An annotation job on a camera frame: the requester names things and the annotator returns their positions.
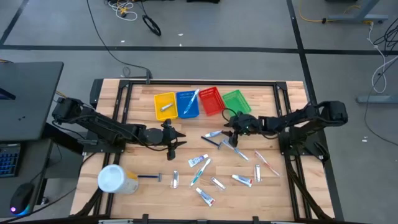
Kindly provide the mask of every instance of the plastic basket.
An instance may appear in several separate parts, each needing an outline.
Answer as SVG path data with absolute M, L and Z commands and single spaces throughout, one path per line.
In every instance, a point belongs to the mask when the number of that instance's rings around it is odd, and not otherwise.
M 235 112 L 242 111 L 242 113 L 250 113 L 251 108 L 243 97 L 240 90 L 232 91 L 231 93 L 227 93 L 223 95 L 223 99 L 227 108 L 232 109 Z
M 223 99 L 221 98 L 217 87 L 200 91 L 199 98 L 207 116 L 218 114 L 225 108 Z
M 175 94 L 177 100 L 177 110 L 178 117 L 180 118 L 196 118 L 199 115 L 199 106 L 198 106 L 198 97 L 195 97 L 191 108 L 188 110 L 186 114 L 184 114 L 185 109 L 187 108 L 189 102 L 191 101 L 193 95 L 195 94 L 195 90 L 193 91 L 183 91 Z
M 175 101 L 175 93 L 163 93 L 155 95 L 155 112 L 156 120 L 164 121 L 166 119 L 175 119 L 178 117 L 177 102 Z M 160 109 L 169 103 L 173 103 L 170 108 L 161 112 Z

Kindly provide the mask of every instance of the floor stripe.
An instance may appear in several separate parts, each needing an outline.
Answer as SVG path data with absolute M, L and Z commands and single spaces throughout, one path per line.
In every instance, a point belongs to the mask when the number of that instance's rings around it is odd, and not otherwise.
M 100 50 L 103 46 L 61 46 L 61 45 L 3 45 L 3 50 Z M 108 46 L 112 51 L 165 51 L 165 52 L 265 52 L 296 54 L 297 49 L 282 49 L 268 47 L 153 47 L 153 46 Z
M 289 8 L 290 20 L 292 21 L 294 37 L 295 37 L 295 40 L 297 43 L 298 55 L 300 56 L 301 66 L 302 66 L 303 73 L 304 73 L 305 84 L 307 84 L 308 96 L 310 97 L 310 101 L 312 103 L 316 104 L 317 98 L 315 96 L 315 90 L 313 88 L 310 69 L 308 67 L 307 58 L 306 58 L 305 52 L 304 52 L 303 42 L 301 40 L 299 25 L 297 24 L 297 18 L 294 13 L 293 3 L 292 3 L 292 0 L 286 0 L 286 2 L 287 2 L 287 7 Z
M 27 5 L 27 3 L 29 2 L 29 0 L 23 0 L 23 2 L 21 3 L 21 5 L 19 6 L 17 12 L 15 13 L 14 17 L 12 18 L 10 24 L 7 26 L 7 29 L 4 31 L 1 39 L 0 39 L 0 45 L 3 45 L 6 40 L 8 35 L 10 35 L 12 28 L 14 28 L 15 24 L 18 21 L 19 16 L 22 14 L 22 12 L 25 9 L 25 6 Z
M 158 51 L 158 52 L 259 52 L 259 53 L 286 53 L 299 54 L 298 49 L 283 49 L 269 47 L 153 47 L 153 46 L 109 46 L 112 51 Z M 0 45 L 0 50 L 76 50 L 76 51 L 106 51 L 103 46 L 62 46 L 62 45 Z M 304 49 L 305 54 L 321 55 L 379 55 L 376 50 L 328 50 Z M 390 55 L 398 55 L 393 50 Z
M 326 54 L 326 55 L 380 55 L 377 50 L 322 50 L 304 49 L 306 54 Z M 393 50 L 389 55 L 398 55 L 398 50 Z

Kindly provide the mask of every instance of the blue basket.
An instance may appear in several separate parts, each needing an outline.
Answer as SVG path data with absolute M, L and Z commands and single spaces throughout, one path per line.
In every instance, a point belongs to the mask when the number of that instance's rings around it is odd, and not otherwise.
M 189 101 L 192 99 L 195 94 L 195 90 L 193 91 L 183 91 L 175 94 L 177 99 L 177 110 L 178 117 L 180 118 L 196 118 L 199 115 L 199 106 L 198 106 L 198 97 L 195 97 L 191 108 L 188 110 L 186 114 L 184 114 L 185 109 L 188 106 Z

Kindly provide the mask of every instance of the black desk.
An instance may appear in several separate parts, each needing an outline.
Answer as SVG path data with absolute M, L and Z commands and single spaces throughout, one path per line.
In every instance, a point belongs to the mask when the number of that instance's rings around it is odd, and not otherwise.
M 0 217 L 11 216 L 9 200 L 15 189 L 43 170 L 33 181 L 30 212 L 37 200 L 41 200 L 46 183 L 45 167 L 56 162 L 56 159 L 48 162 L 53 140 L 79 155 L 83 151 L 75 138 L 46 122 L 62 68 L 62 62 L 0 64 L 0 87 L 16 96 L 15 100 L 0 100 L 0 142 L 24 143 L 17 177 L 0 178 Z

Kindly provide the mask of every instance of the keyboard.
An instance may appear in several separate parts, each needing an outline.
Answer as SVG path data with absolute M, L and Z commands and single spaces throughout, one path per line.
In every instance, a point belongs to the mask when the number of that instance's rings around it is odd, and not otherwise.
M 15 177 L 21 144 L 0 144 L 0 177 Z

